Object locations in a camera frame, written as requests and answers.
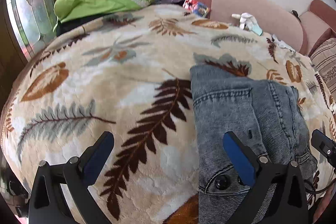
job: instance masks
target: denim fabric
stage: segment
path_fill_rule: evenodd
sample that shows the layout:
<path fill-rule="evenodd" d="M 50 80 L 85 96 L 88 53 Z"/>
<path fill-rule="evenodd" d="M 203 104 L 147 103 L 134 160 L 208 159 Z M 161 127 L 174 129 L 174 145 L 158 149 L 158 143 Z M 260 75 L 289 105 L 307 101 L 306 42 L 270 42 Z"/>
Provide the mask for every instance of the denim fabric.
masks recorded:
<path fill-rule="evenodd" d="M 199 151 L 199 223 L 225 223 L 249 190 L 238 183 L 223 147 L 233 131 L 257 156 L 271 162 L 298 162 L 303 179 L 312 181 L 317 160 L 309 148 L 309 131 L 297 105 L 298 91 L 269 80 L 236 77 L 210 65 L 191 68 L 193 107 Z M 230 186 L 218 190 L 215 179 L 226 175 Z M 262 220 L 275 185 L 254 222 Z"/>

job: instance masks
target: gray fern leaf print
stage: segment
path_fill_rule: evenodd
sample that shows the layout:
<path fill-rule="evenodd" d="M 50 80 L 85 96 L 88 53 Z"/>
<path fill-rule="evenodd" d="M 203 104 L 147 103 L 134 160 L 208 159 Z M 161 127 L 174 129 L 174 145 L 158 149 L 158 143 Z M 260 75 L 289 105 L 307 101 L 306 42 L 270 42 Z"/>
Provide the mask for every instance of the gray fern leaf print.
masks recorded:
<path fill-rule="evenodd" d="M 71 104 L 69 109 L 59 104 L 55 109 L 51 107 L 48 107 L 47 110 L 42 109 L 41 113 L 36 114 L 36 117 L 31 119 L 22 130 L 17 145 L 17 156 L 20 163 L 22 163 L 21 154 L 27 139 L 34 138 L 37 140 L 42 138 L 53 142 L 55 138 L 62 136 L 66 138 L 71 134 L 79 136 L 93 119 L 105 123 L 115 123 L 94 116 L 95 106 L 95 100 L 91 100 L 86 109 L 82 105 L 77 107 L 75 102 Z"/>

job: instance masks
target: leaf pattern blanket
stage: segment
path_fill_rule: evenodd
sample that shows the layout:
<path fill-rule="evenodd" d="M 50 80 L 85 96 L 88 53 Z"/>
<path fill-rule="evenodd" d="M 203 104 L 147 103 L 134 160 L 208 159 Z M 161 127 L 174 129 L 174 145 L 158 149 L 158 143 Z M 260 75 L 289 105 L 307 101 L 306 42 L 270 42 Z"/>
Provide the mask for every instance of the leaf pattern blanket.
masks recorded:
<path fill-rule="evenodd" d="M 40 160 L 81 155 L 103 131 L 115 147 L 93 198 L 112 223 L 197 223 L 198 151 L 189 69 L 199 63 L 299 91 L 310 132 L 336 139 L 334 99 L 308 57 L 262 37 L 152 5 L 108 15 L 56 38 L 20 75 L 1 117 L 1 146 L 30 191 Z M 318 160 L 315 189 L 333 176 Z M 67 188 L 75 220 L 83 223 Z M 307 195 L 312 205 L 319 197 Z"/>

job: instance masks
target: stained glass window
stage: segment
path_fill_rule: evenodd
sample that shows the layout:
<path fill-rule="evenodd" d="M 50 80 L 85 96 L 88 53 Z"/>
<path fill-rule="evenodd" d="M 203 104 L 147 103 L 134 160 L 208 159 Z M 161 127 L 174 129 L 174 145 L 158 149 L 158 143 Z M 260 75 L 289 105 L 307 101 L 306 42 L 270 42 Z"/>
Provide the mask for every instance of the stained glass window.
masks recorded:
<path fill-rule="evenodd" d="M 12 28 L 29 61 L 55 37 L 53 0 L 6 0 Z"/>

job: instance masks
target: striped pillow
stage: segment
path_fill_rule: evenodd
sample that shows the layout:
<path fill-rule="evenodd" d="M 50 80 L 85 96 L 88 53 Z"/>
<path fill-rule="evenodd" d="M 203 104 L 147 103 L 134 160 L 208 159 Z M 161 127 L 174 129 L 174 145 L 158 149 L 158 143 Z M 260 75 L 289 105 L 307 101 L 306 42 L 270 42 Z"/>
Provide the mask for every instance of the striped pillow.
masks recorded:
<path fill-rule="evenodd" d="M 310 56 L 332 97 L 336 98 L 336 38 L 323 42 Z"/>

